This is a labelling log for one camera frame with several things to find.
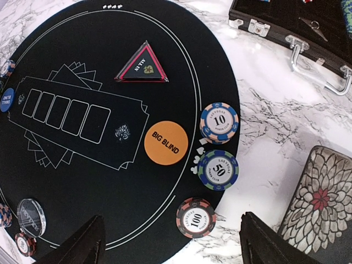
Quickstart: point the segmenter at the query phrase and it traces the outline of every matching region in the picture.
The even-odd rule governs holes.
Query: white marble countertop
[[[0,11],[0,65],[42,22],[77,1],[9,0]],[[212,30],[232,64],[241,102],[240,177],[216,209],[215,230],[192,240],[166,263],[242,263],[239,229],[243,213],[252,211],[277,230],[313,146],[325,145],[352,156],[352,91],[338,97],[322,89],[321,84],[290,71],[290,50],[231,28],[228,10],[232,0],[175,2]],[[299,63],[322,80],[342,82],[308,59]],[[29,263],[11,250],[8,235],[1,232],[0,246]]]

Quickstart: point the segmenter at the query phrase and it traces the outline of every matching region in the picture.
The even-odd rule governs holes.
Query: phone case
[[[278,234],[324,264],[352,263],[352,159],[315,146]]]

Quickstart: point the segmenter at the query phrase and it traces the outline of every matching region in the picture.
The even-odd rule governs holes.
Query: poker table layout
[[[146,41],[168,82],[116,82]],[[44,22],[9,59],[16,68],[4,89],[15,90],[15,102],[0,117],[0,195],[14,214],[25,198],[42,206],[47,228],[34,259],[96,214],[106,225],[105,263],[162,263],[182,249],[190,239],[176,226],[179,205],[201,197],[216,208],[223,195],[199,180],[199,155],[236,155],[239,143],[239,129],[224,145],[201,141],[200,114],[210,103],[226,102],[240,116],[232,68],[210,30],[168,1],[82,1]],[[188,137],[184,157],[170,166],[144,148],[149,128],[164,120]],[[14,238],[17,221],[6,230]]]

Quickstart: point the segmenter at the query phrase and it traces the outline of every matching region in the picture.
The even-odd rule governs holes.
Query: poker chip case
[[[336,73],[345,79],[340,87],[327,81],[324,88],[343,96],[352,81],[352,39],[341,5],[341,0],[234,0],[229,25],[291,49],[292,71],[309,77],[297,65],[302,55]]]

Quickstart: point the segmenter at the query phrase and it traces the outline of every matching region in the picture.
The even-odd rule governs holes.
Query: red triangular all in marker
[[[124,83],[169,82],[148,41],[134,53],[115,80]]]

